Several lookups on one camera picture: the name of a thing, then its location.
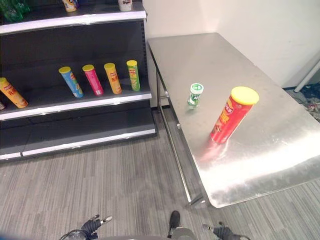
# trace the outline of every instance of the blue pringles can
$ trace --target blue pringles can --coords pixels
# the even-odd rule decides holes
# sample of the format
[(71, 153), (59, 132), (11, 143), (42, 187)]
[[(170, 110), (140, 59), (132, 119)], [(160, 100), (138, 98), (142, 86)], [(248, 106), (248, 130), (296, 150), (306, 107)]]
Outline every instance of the blue pringles can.
[(69, 88), (71, 89), (73, 95), (76, 98), (82, 98), (84, 96), (84, 92), (77, 82), (75, 75), (72, 73), (71, 68), (69, 66), (63, 66), (59, 68), (59, 73), (61, 73), (66, 84), (68, 84)]

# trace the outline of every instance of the black shelving unit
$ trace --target black shelving unit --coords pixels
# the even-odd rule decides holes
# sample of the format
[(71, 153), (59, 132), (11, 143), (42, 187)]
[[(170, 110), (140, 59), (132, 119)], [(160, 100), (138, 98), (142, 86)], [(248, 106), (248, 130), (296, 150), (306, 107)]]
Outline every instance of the black shelving unit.
[[(2, 93), (0, 160), (37, 156), (156, 134), (149, 100), (146, 11), (89, 2), (34, 8), (23, 22), (0, 27), (1, 76), (28, 101), (16, 108)], [(140, 91), (131, 89), (126, 61), (138, 62)], [(115, 63), (122, 94), (113, 94), (103, 65)], [(95, 96), (82, 66), (93, 64), (104, 89)], [(84, 97), (75, 98), (58, 72), (70, 66)]]

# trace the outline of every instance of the stainless steel table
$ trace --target stainless steel table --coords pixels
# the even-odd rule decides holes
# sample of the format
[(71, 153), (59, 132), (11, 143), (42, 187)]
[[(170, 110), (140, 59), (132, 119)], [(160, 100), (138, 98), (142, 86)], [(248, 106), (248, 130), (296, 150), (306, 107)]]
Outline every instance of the stainless steel table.
[[(210, 203), (240, 203), (320, 177), (320, 124), (293, 98), (217, 33), (153, 38), (148, 41), (160, 84), (187, 142)], [(204, 85), (199, 106), (189, 108), (192, 83)], [(230, 91), (255, 89), (260, 101), (225, 144), (209, 138)], [(166, 123), (158, 107), (192, 199)]]

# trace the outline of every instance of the shelf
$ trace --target shelf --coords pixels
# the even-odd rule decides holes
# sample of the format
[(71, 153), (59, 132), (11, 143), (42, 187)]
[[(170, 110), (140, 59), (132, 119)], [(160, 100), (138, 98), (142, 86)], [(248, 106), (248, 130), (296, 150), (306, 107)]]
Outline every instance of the shelf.
[(106, 4), (81, 5), (74, 12), (66, 12), (63, 7), (44, 8), (30, 12), (23, 22), (0, 26), (0, 35), (76, 25), (133, 21), (146, 17), (141, 2), (134, 2), (132, 11), (120, 11), (117, 5)]
[(141, 80), (140, 91), (131, 89), (128, 78), (122, 79), (120, 83), (122, 87), (121, 94), (113, 94), (109, 83), (102, 84), (104, 90), (102, 96), (95, 96), (89, 84), (80, 84), (84, 93), (82, 98), (75, 98), (67, 84), (22, 92), (21, 95), (28, 101), (28, 106), (17, 108), (13, 103), (9, 102), (6, 108), (0, 112), (0, 121), (84, 108), (118, 105), (149, 100), (152, 97), (146, 80)]
[(148, 107), (1, 131), (0, 160), (156, 134), (151, 109)]

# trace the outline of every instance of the yellow lid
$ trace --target yellow lid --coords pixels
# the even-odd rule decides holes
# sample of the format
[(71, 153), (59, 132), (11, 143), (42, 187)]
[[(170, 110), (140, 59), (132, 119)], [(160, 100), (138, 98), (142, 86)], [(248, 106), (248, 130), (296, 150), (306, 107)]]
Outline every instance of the yellow lid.
[(109, 63), (106, 63), (106, 64), (104, 65), (104, 68), (105, 68), (105, 69), (115, 69), (115, 68), (116, 68), (116, 65), (115, 65), (114, 63), (112, 63), (112, 62), (109, 62)]
[(71, 68), (69, 66), (63, 66), (59, 68), (59, 73), (61, 74), (66, 74), (70, 71), (71, 71)]
[(129, 60), (126, 62), (126, 64), (129, 66), (129, 67), (134, 67), (134, 66), (137, 66), (137, 61), (136, 60)]
[(92, 64), (84, 65), (84, 66), (82, 67), (82, 70), (85, 71), (85, 72), (91, 71), (91, 70), (93, 70), (93, 69), (95, 69), (95, 67), (94, 67)]
[(231, 90), (231, 97), (242, 105), (254, 105), (259, 101), (259, 94), (250, 87), (236, 86)]
[(0, 77), (0, 83), (5, 83), (7, 79), (5, 77)]

